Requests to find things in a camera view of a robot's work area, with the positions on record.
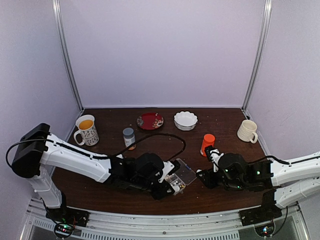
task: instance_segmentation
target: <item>white bowl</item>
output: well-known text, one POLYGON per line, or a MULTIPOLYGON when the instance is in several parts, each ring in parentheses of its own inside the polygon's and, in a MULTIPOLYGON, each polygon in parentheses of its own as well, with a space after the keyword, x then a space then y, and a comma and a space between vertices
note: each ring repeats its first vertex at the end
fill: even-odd
POLYGON ((175 126, 182 131, 190 131, 195 128, 198 117, 189 111, 181 111, 174 115, 175 126))

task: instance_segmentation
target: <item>open plastic case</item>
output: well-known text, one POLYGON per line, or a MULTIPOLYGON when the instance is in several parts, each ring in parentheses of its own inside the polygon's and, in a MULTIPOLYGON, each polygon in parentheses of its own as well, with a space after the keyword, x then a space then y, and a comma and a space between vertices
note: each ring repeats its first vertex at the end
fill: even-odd
POLYGON ((183 193, 186 186, 191 184, 196 178, 196 173, 180 158, 176 159, 180 163, 180 168, 164 179, 170 183, 173 189, 178 190, 174 195, 183 193))

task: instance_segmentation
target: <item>orange bottle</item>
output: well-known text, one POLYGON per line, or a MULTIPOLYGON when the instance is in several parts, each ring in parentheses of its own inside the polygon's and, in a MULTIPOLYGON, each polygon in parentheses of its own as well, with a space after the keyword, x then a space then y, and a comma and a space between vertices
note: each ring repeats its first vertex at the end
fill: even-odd
POLYGON ((206 134, 203 137, 202 146, 200 149, 200 153, 202 156, 206 157, 205 148, 208 146, 214 146, 216 141, 216 137, 212 134, 206 134))

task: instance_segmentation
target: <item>white mug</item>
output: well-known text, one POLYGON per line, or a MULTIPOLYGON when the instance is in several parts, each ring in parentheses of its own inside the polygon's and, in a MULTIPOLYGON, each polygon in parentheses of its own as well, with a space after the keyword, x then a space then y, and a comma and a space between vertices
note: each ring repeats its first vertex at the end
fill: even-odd
POLYGON ((77 126, 78 131, 73 134, 73 138, 78 145, 82 146, 85 144, 87 146, 93 146, 99 141, 94 116, 83 115, 76 120, 75 125, 77 126), (77 141, 78 134, 81 135, 82 142, 77 141))
POLYGON ((238 138, 244 142, 255 144, 258 141, 257 124, 251 120, 243 120, 237 132, 238 138))

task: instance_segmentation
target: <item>wooden surface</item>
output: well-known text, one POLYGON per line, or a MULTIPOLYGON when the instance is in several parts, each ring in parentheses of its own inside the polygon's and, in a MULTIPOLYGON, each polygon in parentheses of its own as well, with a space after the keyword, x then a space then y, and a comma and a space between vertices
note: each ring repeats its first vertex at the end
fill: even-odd
MULTIPOLYGON (((97 145, 84 147, 92 152, 115 154, 124 149, 122 130, 131 127, 135 131, 136 139, 151 133, 172 133, 184 138, 187 146, 178 157, 194 171, 212 167, 212 163, 200 155, 203 136, 207 133, 215 135, 215 147, 222 153, 242 154, 247 162, 264 156, 259 143, 246 143, 238 139, 237 130, 245 119, 240 109, 87 109, 84 114, 94 115, 100 137, 97 145), (198 116, 198 123, 192 131, 181 131, 175 127, 173 116, 185 110, 192 111, 198 116), (161 114, 164 125, 153 131, 138 128, 136 119, 147 112, 161 114)), ((75 144, 73 137, 69 142, 75 144)), ((137 158, 145 152, 150 152, 166 160, 181 148, 182 143, 177 139, 154 136, 139 143, 135 150, 126 152, 124 156, 137 158)), ((67 204, 71 207, 121 214, 176 215, 227 211, 259 205, 263 195, 262 192, 225 191, 222 187, 207 189, 196 179, 185 188, 183 194, 154 200, 147 192, 113 188, 60 168, 56 168, 53 181, 66 194, 67 204)))

